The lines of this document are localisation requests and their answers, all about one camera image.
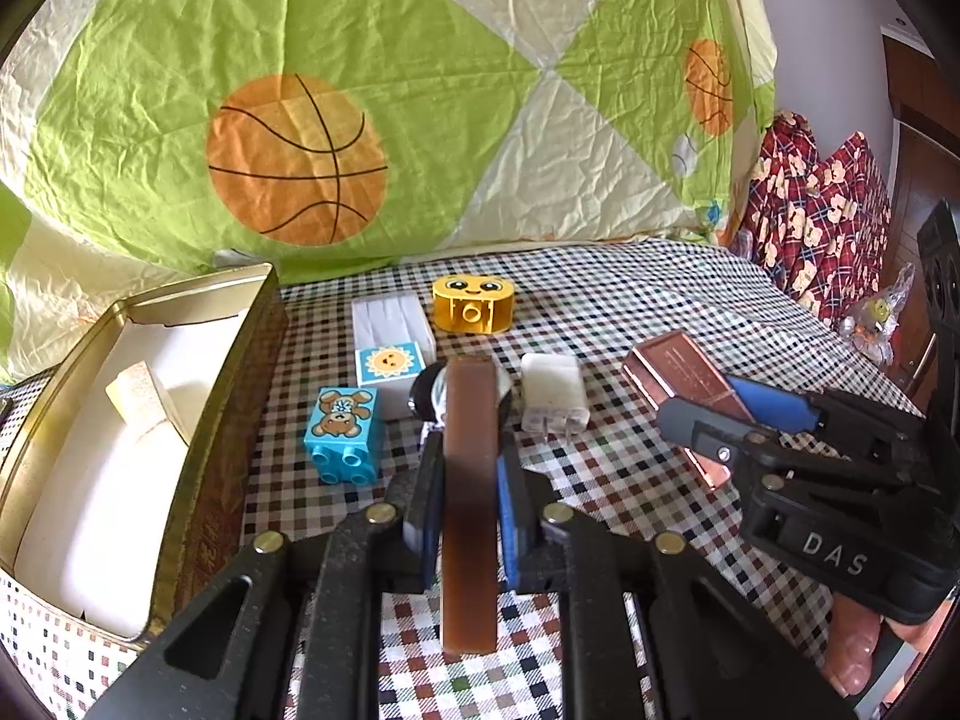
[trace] sun sticker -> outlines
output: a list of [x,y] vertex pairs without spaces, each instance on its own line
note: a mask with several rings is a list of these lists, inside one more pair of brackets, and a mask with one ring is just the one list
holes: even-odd
[[388,346],[367,358],[367,370],[373,376],[402,376],[414,367],[414,357],[406,349]]

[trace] basketball print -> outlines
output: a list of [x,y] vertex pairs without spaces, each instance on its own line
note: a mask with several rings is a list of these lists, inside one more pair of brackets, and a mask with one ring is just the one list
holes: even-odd
[[241,86],[210,124],[206,162],[240,223],[302,247],[357,235],[383,203],[387,163],[365,112],[301,74]]
[[733,86],[727,55],[715,40],[695,40],[686,52],[686,93],[693,115],[707,135],[723,135],[733,126]]

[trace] metal tin box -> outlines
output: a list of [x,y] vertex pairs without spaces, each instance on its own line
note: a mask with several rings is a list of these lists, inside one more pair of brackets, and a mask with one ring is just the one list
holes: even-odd
[[[0,566],[56,606],[17,576],[18,551],[56,464],[72,461],[66,454],[61,459],[64,444],[85,404],[100,396],[102,368],[125,328],[141,332],[152,326],[146,330],[163,332],[231,317],[235,335],[213,371],[209,393],[197,402],[196,427],[175,478],[143,630],[118,635],[89,619],[78,620],[134,647],[149,643],[239,547],[248,462],[287,322],[272,266],[219,271],[114,303],[45,386],[0,464]],[[117,500],[116,505],[137,517],[138,501]]]

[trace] wooden cabinet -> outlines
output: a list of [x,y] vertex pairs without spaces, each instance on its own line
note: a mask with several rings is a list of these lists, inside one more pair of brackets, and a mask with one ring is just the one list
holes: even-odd
[[[904,126],[881,285],[889,286],[906,263],[914,263],[917,275],[901,313],[896,359],[889,371],[896,384],[908,389],[932,338],[917,233],[943,197],[960,200],[960,158],[952,151],[960,154],[960,98],[947,88],[928,56],[889,39],[885,47],[890,98]],[[920,374],[912,397],[925,409],[935,382],[935,363]]]

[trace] hand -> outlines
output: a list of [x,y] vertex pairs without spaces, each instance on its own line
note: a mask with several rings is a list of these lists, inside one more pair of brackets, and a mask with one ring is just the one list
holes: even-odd
[[[884,699],[888,704],[901,694],[917,670],[923,656],[943,627],[952,604],[952,601],[944,601],[933,617],[921,625],[901,625],[893,620],[886,621],[898,637],[919,653],[904,678]],[[845,596],[834,594],[833,618],[830,621],[823,674],[840,695],[856,695],[870,680],[872,656],[880,638],[882,624],[882,618],[875,611],[870,611]]]

